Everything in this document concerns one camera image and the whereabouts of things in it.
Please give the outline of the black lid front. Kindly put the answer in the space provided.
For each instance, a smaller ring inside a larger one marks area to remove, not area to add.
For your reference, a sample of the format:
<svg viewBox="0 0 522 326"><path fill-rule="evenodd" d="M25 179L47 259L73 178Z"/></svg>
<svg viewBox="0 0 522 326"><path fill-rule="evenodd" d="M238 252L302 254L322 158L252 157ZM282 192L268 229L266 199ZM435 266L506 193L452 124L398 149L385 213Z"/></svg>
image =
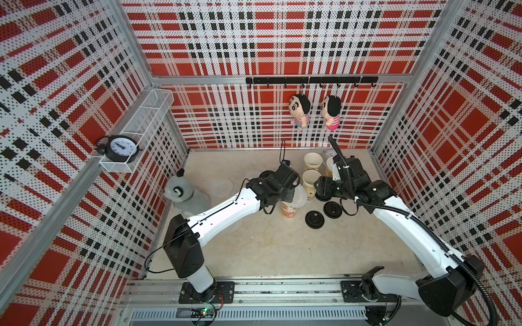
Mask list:
<svg viewBox="0 0 522 326"><path fill-rule="evenodd" d="M311 229L318 230L324 226L325 218L319 211L309 211L304 221Z"/></svg>

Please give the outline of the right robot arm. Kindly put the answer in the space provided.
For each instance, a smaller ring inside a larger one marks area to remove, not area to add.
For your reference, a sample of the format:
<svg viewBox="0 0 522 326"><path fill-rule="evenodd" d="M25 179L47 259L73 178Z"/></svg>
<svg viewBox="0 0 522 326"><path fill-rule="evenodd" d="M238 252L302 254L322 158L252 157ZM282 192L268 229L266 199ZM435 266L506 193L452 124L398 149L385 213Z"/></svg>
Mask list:
<svg viewBox="0 0 522 326"><path fill-rule="evenodd" d="M333 158L333 175L314 183L320 197L351 200L390 228L425 267L425 273L393 272L376 266L362 276L361 296L375 302L379 296L394 295L421 300L440 316L453 316L463 325L469 321L457 309L476 292L487 308L488 325L497 325L494 301L480 281L484 263L446 243L416 216L402 198L382 180L371 181L360 161L338 153Z"/></svg>

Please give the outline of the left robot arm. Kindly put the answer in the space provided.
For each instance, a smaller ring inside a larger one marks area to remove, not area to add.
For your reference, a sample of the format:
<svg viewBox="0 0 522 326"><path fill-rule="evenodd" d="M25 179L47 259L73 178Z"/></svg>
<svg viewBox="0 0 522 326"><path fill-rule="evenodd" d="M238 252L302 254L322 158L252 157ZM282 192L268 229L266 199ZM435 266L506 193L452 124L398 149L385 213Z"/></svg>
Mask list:
<svg viewBox="0 0 522 326"><path fill-rule="evenodd" d="M179 278L200 295L213 296L217 282L205 265L203 247L221 231L240 219L275 208L280 201L290 202L300 175L289 164L281 163L272 173L246 179L232 198L189 219L175 216L169 223L163 250Z"/></svg>

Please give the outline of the black hook rail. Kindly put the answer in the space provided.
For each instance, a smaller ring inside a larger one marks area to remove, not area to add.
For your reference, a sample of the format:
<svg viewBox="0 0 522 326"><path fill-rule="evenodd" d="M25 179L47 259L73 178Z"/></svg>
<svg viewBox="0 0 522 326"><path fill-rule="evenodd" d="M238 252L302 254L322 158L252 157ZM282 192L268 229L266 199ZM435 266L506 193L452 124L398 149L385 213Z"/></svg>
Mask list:
<svg viewBox="0 0 522 326"><path fill-rule="evenodd" d="M307 84L370 84L374 86L379 81L377 76L309 76L309 77L246 77L247 85L307 85Z"/></svg>

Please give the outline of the black cup lid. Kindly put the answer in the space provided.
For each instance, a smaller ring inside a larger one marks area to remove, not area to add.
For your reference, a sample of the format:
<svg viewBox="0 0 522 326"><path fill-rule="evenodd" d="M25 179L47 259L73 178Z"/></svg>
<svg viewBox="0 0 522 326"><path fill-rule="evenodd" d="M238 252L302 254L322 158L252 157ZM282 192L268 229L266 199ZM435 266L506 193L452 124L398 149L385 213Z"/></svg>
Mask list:
<svg viewBox="0 0 522 326"><path fill-rule="evenodd" d="M263 179L268 179L271 175L273 175L275 172L274 171L263 171L261 174L260 174L260 178L263 178Z"/></svg>

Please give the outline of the back right paper cup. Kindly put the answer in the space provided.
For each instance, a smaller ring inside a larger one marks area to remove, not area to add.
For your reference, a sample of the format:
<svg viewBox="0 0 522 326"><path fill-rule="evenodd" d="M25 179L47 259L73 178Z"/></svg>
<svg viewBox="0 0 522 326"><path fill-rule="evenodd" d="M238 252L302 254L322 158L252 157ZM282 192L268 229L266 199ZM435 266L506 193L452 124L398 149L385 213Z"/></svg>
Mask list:
<svg viewBox="0 0 522 326"><path fill-rule="evenodd" d="M327 160L326 160L326 175L328 177L333 177L333 157L329 157Z"/></svg>

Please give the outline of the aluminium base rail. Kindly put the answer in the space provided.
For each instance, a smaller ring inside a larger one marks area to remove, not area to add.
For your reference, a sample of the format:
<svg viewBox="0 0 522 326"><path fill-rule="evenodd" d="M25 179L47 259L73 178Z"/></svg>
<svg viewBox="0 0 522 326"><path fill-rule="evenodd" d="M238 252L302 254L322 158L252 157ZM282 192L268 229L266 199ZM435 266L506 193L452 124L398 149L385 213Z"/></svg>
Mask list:
<svg viewBox="0 0 522 326"><path fill-rule="evenodd" d="M131 282L114 325L456 325L407 297L366 301L358 275L220 278L210 303L186 285Z"/></svg>

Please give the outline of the plush doll blue striped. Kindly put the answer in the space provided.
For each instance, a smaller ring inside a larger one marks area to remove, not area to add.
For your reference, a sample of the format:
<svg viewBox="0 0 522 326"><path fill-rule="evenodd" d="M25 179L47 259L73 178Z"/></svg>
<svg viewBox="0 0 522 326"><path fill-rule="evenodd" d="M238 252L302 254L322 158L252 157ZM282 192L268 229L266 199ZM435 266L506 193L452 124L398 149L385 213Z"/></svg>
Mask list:
<svg viewBox="0 0 522 326"><path fill-rule="evenodd" d="M289 102L290 115L299 128L307 128L310 121L311 103L305 95L293 95Z"/></svg>

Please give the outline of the small white clock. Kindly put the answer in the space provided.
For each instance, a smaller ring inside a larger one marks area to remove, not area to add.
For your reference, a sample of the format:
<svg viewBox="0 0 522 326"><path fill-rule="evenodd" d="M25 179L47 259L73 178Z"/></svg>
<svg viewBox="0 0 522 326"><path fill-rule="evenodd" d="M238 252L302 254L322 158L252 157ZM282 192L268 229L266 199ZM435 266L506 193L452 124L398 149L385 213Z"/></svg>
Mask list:
<svg viewBox="0 0 522 326"><path fill-rule="evenodd" d="M326 158L333 158L333 157L336 156L336 154L337 154L337 153L334 151L334 149L330 149L330 150L328 150L328 151L325 152L324 156L325 156Z"/></svg>

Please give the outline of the paper milk tea cup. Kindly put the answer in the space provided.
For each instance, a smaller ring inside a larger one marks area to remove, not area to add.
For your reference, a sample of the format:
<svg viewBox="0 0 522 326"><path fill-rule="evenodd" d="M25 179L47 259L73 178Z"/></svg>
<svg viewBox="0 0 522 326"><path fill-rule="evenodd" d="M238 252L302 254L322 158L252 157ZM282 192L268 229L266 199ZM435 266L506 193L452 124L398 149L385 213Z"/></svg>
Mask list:
<svg viewBox="0 0 522 326"><path fill-rule="evenodd" d="M298 208L296 208L292 203L283 201L281 203L281 210L285 217L294 218Z"/></svg>
<svg viewBox="0 0 522 326"><path fill-rule="evenodd" d="M316 195L315 182L322 176L317 170L307 170L303 173L302 183L304 190L307 193L307 200L312 200Z"/></svg>

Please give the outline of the plush doll pink striped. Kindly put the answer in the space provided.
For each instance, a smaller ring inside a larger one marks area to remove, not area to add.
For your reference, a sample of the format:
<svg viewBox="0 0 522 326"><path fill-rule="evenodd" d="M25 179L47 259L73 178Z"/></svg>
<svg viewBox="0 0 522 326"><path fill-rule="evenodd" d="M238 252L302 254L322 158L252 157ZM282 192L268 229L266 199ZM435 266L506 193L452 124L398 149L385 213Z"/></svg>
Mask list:
<svg viewBox="0 0 522 326"><path fill-rule="evenodd" d="M341 99L337 96L327 96L320 105L325 127L330 131L338 129L341 123Z"/></svg>

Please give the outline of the black round alarm clock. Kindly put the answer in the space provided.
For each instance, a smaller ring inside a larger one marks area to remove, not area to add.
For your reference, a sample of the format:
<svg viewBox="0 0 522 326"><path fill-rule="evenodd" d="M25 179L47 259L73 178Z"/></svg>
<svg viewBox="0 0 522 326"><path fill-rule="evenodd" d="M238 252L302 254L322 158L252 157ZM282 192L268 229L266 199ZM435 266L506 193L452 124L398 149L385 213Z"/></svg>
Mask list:
<svg viewBox="0 0 522 326"><path fill-rule="evenodd" d="M95 143L98 154L116 163L133 162L139 151L138 143L123 135L104 136Z"/></svg>

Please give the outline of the grey plush toy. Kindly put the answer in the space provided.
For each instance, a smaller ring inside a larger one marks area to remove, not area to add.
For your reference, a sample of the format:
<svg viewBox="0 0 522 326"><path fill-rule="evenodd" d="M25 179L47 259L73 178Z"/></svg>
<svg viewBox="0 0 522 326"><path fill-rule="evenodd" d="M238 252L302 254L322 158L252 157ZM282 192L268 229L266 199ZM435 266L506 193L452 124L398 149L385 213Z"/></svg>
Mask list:
<svg viewBox="0 0 522 326"><path fill-rule="evenodd" d="M172 176L165 188L164 195L174 203L179 210L190 215L198 215L211 208L209 198L196 189L184 176L185 170L179 169Z"/></svg>

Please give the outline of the back left paper cup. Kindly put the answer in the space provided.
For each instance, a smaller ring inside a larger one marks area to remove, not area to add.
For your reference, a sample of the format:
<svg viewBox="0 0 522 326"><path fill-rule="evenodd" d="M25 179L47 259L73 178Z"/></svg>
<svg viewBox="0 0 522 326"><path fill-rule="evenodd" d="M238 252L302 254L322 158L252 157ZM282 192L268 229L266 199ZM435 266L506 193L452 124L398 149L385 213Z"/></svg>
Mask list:
<svg viewBox="0 0 522 326"><path fill-rule="evenodd" d="M323 157L319 155L318 153L309 152L304 156L304 165L305 170L310 171L319 171L323 164Z"/></svg>

